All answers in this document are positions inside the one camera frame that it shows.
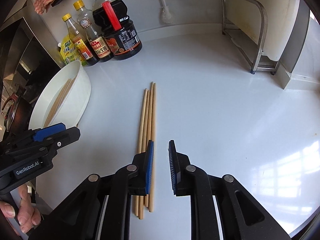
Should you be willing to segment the person's left hand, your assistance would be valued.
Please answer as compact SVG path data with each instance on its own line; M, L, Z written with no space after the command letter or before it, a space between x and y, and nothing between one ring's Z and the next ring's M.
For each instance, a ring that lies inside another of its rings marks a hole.
M28 233L34 226L38 226L40 224L41 214L39 210L31 204L27 185L23 184L17 189L21 197L18 214L16 215L14 208L10 204L3 201L1 201L1 211L5 218L17 217L21 232Z

